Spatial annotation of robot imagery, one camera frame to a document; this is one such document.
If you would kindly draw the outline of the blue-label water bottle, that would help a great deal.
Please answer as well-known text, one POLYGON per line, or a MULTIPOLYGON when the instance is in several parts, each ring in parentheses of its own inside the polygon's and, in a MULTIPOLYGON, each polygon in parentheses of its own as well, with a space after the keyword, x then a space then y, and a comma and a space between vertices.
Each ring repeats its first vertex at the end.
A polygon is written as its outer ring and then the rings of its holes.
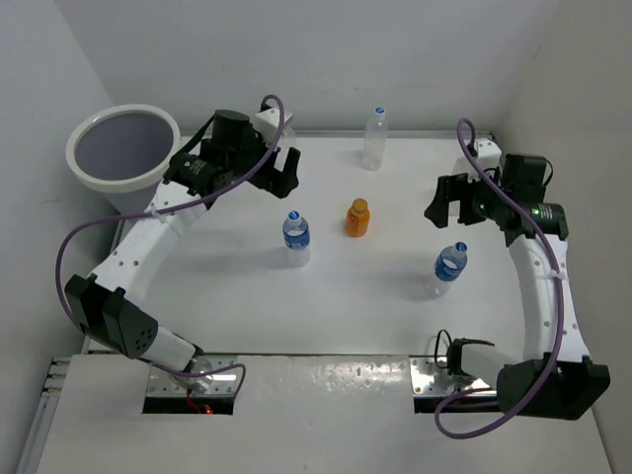
POLYGON ((446 294, 452 284, 461 276, 468 263, 468 247, 464 242, 456 242, 440 251, 434 261, 434 268, 426 283, 431 297, 446 294))
POLYGON ((282 236, 288 261, 293 267, 303 267, 310 260, 310 229, 298 210, 292 210, 282 225, 282 236))

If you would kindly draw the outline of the orange juice bottle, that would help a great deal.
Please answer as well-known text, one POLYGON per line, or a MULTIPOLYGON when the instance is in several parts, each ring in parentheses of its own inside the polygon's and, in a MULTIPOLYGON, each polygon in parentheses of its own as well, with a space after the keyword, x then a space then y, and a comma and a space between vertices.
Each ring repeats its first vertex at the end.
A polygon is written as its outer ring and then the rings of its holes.
POLYGON ((347 212, 346 230, 351 237, 362 237, 368 230, 370 211, 364 198, 356 198, 347 212))

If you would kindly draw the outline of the clear bottle blue cap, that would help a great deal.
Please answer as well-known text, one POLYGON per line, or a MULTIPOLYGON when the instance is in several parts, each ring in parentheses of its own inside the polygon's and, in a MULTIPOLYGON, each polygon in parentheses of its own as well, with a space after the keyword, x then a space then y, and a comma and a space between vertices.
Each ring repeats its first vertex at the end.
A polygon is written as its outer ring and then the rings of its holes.
POLYGON ((386 109, 376 107, 368 118, 364 131, 361 164, 369 171, 378 170, 383 162, 388 136, 386 109))

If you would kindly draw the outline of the clear bottle without label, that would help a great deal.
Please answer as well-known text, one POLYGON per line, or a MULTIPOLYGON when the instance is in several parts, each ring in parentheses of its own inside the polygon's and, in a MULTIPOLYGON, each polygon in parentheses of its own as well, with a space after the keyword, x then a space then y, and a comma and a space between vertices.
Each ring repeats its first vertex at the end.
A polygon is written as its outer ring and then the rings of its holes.
POLYGON ((297 147, 296 134, 291 125, 283 128, 277 145, 282 155, 286 154, 290 148, 297 147))

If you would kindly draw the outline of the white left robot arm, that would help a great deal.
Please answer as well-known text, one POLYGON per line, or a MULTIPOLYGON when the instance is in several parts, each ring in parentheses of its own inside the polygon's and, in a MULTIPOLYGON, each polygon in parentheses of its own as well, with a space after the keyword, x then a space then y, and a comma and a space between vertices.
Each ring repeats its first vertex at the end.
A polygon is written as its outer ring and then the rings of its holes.
POLYGON ((192 376, 200 347, 162 327, 140 305, 175 244, 218 197, 248 182, 285 198, 298 185, 300 152, 290 148, 275 167, 292 114, 262 105, 253 117, 218 110, 170 159, 147 208, 88 276, 60 284, 62 305, 88 338, 130 359, 192 376))

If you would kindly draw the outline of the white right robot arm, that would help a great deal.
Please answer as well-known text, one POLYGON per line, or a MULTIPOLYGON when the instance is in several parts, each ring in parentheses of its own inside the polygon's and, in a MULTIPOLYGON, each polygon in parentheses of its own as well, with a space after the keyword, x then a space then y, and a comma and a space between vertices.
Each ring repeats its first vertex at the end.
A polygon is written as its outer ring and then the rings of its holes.
POLYGON ((456 201, 459 223, 496 223, 505 235, 521 294, 522 359, 511 361, 488 341, 456 339, 447 349, 448 374, 484 380, 496 391, 503 413, 536 386, 522 415, 574 421, 608 388, 610 375, 606 365, 593 362, 577 324, 566 273, 565 211, 544 199, 551 174, 544 157, 508 154, 486 180, 465 173, 439 177, 424 215, 444 228, 449 205, 456 201))

